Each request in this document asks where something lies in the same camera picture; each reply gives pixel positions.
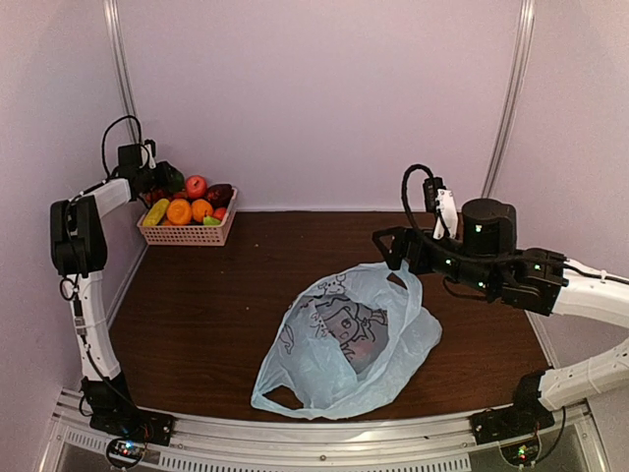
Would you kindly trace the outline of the dark green avocado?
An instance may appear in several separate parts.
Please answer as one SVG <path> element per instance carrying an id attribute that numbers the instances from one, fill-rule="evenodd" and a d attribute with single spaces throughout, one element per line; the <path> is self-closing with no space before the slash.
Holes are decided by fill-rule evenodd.
<path id="1" fill-rule="evenodd" d="M 156 163 L 154 169 L 156 188 L 169 194 L 175 194 L 185 189 L 185 177 L 181 171 L 168 161 Z"/>

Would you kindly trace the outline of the red lychee bunch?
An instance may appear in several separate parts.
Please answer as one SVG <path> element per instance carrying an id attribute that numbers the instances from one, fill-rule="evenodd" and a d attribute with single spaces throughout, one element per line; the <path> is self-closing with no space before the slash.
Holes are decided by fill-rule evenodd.
<path id="1" fill-rule="evenodd" d="M 143 199 L 146 201 L 146 203 L 152 207 L 153 205 L 155 205 L 158 201 L 166 199 L 167 201 L 170 200 L 170 194 L 161 188 L 158 189 L 153 189 L 147 193 L 145 193 L 143 195 Z"/>

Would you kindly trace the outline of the light blue printed plastic bag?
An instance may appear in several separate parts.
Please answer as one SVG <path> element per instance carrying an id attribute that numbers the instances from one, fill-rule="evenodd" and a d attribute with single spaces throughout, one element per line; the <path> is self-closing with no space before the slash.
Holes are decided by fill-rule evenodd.
<path id="1" fill-rule="evenodd" d="M 253 388 L 255 409 L 347 419 L 392 403 L 439 343 L 408 264 L 361 264 L 304 290 L 286 311 Z"/>

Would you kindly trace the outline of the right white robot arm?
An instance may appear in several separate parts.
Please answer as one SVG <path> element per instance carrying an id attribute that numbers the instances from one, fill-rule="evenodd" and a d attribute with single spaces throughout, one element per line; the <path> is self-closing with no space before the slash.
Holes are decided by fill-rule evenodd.
<path id="1" fill-rule="evenodd" d="M 387 265 L 433 273 L 472 299 L 524 311 L 534 322 L 551 368 L 520 381 L 504 412 L 510 433 L 526 433 L 543 410 L 628 386 L 628 280 L 552 250 L 520 249 L 514 206 L 476 199 L 451 210 L 432 205 L 435 226 L 373 233 Z"/>

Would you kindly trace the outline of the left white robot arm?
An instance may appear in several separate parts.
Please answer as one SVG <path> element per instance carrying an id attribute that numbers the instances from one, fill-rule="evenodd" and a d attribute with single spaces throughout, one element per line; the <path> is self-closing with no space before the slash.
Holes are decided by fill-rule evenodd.
<path id="1" fill-rule="evenodd" d="M 112 381 L 122 372 L 102 300 L 108 258 L 102 219 L 136 200 L 154 181 L 155 155 L 155 142 L 146 140 L 139 158 L 119 160 L 116 175 L 50 207 L 51 259 L 61 277 L 61 296 L 71 308 L 83 376 L 90 382 Z"/>

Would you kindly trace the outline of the orange fruit in basket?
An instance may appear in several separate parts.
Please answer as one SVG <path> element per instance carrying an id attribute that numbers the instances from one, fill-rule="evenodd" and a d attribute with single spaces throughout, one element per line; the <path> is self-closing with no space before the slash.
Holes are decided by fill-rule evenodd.
<path id="1" fill-rule="evenodd" d="M 205 199 L 197 199 L 191 203 L 192 217 L 195 222 L 203 223 L 206 217 L 212 217 L 214 209 Z"/>

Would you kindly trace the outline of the dark red apple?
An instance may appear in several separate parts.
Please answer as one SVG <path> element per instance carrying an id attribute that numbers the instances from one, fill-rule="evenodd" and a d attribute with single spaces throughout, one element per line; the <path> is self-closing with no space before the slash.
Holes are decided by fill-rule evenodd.
<path id="1" fill-rule="evenodd" d="M 228 207 L 234 194 L 231 184 L 221 183 L 211 185 L 206 192 L 205 199 L 214 207 Z"/>

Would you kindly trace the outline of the green pear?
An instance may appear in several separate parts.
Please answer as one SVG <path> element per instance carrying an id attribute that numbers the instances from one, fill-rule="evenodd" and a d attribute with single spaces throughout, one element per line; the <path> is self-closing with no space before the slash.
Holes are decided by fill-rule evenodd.
<path id="1" fill-rule="evenodd" d="M 216 217 L 207 215 L 203 218 L 202 224 L 204 226 L 216 227 L 220 226 L 222 224 L 222 221 Z"/>

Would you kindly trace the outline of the red peach in basket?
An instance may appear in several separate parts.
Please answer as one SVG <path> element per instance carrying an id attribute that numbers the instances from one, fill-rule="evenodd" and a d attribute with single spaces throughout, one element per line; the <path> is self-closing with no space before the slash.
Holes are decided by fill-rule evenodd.
<path id="1" fill-rule="evenodd" d="M 226 207 L 216 208 L 212 213 L 212 218 L 222 222 L 227 213 Z"/>

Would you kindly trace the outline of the pink perforated plastic basket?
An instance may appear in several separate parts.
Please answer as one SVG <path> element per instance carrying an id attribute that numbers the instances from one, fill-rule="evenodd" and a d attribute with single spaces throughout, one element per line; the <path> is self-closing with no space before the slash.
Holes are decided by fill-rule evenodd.
<path id="1" fill-rule="evenodd" d="M 137 221 L 137 228 L 149 246 L 223 247 L 227 243 L 235 215 L 240 191 L 234 187 L 226 214 L 217 226 L 143 226 L 147 212 Z"/>

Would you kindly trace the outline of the left aluminium corner post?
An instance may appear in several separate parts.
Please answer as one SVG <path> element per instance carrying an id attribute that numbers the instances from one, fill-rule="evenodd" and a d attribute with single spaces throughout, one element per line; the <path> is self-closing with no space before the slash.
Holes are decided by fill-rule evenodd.
<path id="1" fill-rule="evenodd" d="M 139 115 L 125 50 L 119 2 L 116 0 L 103 0 L 102 4 L 122 109 L 125 115 L 133 115 L 138 118 Z"/>

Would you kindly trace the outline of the aluminium corner post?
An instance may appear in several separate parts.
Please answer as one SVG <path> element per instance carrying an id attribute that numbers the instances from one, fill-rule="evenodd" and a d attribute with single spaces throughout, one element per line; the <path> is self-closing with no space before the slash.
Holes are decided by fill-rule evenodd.
<path id="1" fill-rule="evenodd" d="M 122 109 L 125 115 L 133 115 L 138 118 L 139 115 L 125 50 L 119 2 L 116 0 L 103 0 L 102 4 Z"/>
<path id="2" fill-rule="evenodd" d="M 490 198 L 495 190 L 501 165 L 504 161 L 509 137 L 515 123 L 518 100 L 529 64 L 536 20 L 536 1 L 522 0 L 515 34 L 510 75 L 490 156 L 482 197 Z"/>

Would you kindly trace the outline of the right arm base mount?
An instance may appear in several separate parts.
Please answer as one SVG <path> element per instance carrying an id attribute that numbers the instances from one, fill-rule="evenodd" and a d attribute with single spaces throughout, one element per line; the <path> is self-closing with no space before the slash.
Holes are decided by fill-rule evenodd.
<path id="1" fill-rule="evenodd" d="M 540 402 L 539 387 L 543 374 L 544 371 L 536 371 L 522 377 L 510 406 L 489 408 L 470 416 L 476 444 L 529 436 L 554 425 L 553 413 Z"/>

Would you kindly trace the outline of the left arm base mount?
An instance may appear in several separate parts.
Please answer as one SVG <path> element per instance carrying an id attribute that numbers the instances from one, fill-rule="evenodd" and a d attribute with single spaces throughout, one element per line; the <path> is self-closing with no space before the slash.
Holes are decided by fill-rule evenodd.
<path id="1" fill-rule="evenodd" d="M 132 400 L 123 373 L 105 381 L 84 377 L 82 392 L 91 410 L 92 429 L 135 442 L 170 444 L 174 417 L 139 408 Z"/>

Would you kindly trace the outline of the right aluminium corner post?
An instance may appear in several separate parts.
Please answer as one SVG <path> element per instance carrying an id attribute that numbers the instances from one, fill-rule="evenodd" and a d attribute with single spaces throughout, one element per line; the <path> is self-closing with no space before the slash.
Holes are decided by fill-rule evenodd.
<path id="1" fill-rule="evenodd" d="M 482 197 L 490 198 L 495 190 L 501 165 L 504 161 L 509 137 L 515 123 L 518 100 L 529 64 L 536 20 L 536 1 L 522 0 L 515 34 L 510 75 L 490 156 Z"/>

